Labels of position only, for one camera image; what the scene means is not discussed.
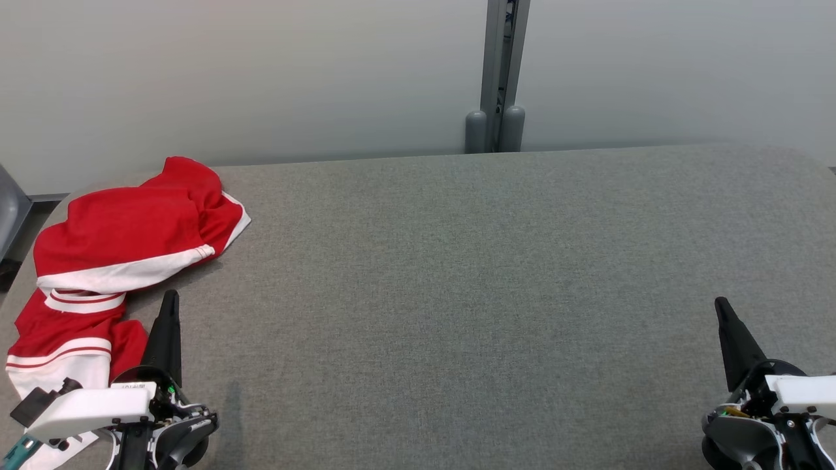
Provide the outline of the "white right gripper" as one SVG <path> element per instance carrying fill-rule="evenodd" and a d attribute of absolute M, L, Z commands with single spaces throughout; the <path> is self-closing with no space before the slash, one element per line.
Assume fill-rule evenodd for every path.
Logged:
<path fill-rule="evenodd" d="M 809 415 L 836 420 L 836 375 L 809 377 L 782 360 L 767 360 L 728 299 L 714 300 L 729 403 L 747 416 Z"/>

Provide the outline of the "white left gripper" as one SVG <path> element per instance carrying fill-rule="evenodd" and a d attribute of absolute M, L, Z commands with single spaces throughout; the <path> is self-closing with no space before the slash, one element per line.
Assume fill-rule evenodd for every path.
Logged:
<path fill-rule="evenodd" d="M 108 388 L 80 388 L 55 398 L 27 434 L 47 443 L 86 432 L 132 424 L 163 426 L 198 415 L 185 403 L 182 385 L 180 297 L 165 291 L 138 367 L 123 372 Z"/>

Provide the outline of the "red t-shirt with white sleeves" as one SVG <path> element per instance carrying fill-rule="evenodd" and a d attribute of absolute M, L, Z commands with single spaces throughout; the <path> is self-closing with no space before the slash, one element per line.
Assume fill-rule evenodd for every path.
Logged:
<path fill-rule="evenodd" d="M 148 334 L 125 319 L 125 293 L 54 289 L 35 291 L 15 321 L 18 339 L 6 371 L 19 398 L 36 388 L 59 390 L 65 378 L 84 388 L 108 388 L 138 366 Z"/>

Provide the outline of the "red shorts with white stripes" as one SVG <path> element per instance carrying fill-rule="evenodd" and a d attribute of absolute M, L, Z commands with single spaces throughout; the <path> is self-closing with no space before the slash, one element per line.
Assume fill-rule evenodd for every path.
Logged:
<path fill-rule="evenodd" d="M 218 174 L 185 157 L 137 187 L 72 200 L 34 246 L 42 290 L 117 294 L 157 285 L 220 256 L 251 223 Z"/>

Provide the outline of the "grey curved plastic chair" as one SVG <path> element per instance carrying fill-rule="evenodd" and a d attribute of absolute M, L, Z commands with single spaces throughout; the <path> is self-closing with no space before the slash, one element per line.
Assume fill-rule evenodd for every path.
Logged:
<path fill-rule="evenodd" d="M 18 182 L 0 164 L 0 260 L 6 257 L 32 205 Z"/>

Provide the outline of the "grey fabric sofa seat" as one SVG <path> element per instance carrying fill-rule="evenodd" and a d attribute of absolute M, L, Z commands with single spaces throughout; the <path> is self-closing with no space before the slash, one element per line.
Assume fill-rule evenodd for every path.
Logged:
<path fill-rule="evenodd" d="M 711 470 L 714 309 L 836 372 L 836 173 L 698 145 L 218 167 L 248 228 L 180 294 L 196 470 Z"/>

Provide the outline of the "grey metal partition post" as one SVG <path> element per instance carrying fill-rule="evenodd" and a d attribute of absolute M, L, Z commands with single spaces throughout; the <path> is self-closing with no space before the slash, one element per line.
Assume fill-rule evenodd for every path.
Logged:
<path fill-rule="evenodd" d="M 479 110 L 489 117 L 489 153 L 498 152 L 504 110 L 519 105 L 517 94 L 531 2 L 487 0 Z"/>

